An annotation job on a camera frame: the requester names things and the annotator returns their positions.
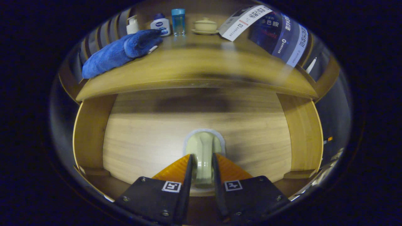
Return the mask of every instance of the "white bottle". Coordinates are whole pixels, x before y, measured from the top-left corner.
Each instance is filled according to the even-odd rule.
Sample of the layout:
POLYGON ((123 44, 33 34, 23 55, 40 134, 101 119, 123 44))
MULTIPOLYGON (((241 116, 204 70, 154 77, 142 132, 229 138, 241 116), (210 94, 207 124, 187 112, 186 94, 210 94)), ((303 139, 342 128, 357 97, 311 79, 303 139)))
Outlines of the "white bottle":
POLYGON ((127 34, 135 34, 137 33, 137 31, 139 31, 138 28, 138 22, 137 22, 137 15, 134 15, 130 18, 127 19, 128 20, 128 25, 126 26, 127 29, 127 34))
POLYGON ((160 36, 165 37, 170 35, 170 23, 162 13, 158 13, 154 16, 154 21, 151 23, 151 29, 162 30, 160 36))

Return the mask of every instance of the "blue glass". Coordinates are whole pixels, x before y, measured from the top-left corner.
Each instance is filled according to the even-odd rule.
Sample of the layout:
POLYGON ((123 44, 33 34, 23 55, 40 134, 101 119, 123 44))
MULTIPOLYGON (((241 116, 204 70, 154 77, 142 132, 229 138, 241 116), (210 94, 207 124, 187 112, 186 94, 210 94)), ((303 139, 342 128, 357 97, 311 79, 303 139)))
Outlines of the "blue glass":
POLYGON ((184 35, 185 32, 185 10, 172 10, 173 34, 175 36, 184 35))

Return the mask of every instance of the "black background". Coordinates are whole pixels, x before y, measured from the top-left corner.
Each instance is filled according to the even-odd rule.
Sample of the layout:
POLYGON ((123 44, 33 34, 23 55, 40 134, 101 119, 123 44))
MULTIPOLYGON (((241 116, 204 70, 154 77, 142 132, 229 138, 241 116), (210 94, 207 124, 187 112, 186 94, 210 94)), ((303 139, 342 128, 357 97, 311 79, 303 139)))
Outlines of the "black background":
MULTIPOLYGON (((2 224, 118 225, 58 168, 48 136, 48 96, 57 67, 80 37, 135 1, 15 1, 2 6, 2 224)), ((397 225, 400 55, 392 2, 270 1, 321 37, 350 78, 353 159, 338 182, 273 219, 281 224, 397 225), (364 127, 361 137, 359 131, 364 127), (359 151, 354 152, 361 139, 359 151)))

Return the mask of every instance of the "ceramic bowl with lid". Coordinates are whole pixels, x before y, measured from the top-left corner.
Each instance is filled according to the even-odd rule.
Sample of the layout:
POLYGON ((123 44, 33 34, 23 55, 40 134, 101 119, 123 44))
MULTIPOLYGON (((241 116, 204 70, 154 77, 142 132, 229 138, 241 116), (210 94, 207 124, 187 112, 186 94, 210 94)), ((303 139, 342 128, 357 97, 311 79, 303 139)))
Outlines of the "ceramic bowl with lid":
POLYGON ((210 21, 209 18, 204 17, 201 21, 194 22, 194 28, 196 31, 214 32, 218 28, 218 25, 214 21, 210 21))

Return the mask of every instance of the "blue bottle cap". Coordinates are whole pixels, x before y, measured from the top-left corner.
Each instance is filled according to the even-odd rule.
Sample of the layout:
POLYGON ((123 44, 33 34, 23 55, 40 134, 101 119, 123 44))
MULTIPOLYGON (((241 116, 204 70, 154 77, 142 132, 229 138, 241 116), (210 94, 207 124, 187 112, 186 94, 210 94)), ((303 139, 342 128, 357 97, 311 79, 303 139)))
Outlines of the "blue bottle cap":
POLYGON ((163 15, 162 13, 158 13, 158 14, 156 14, 156 15, 154 16, 154 20, 162 19, 162 18, 165 18, 165 15, 163 15))
POLYGON ((184 14, 185 12, 186 12, 186 10, 183 8, 172 9, 172 16, 181 15, 181 14, 184 14))

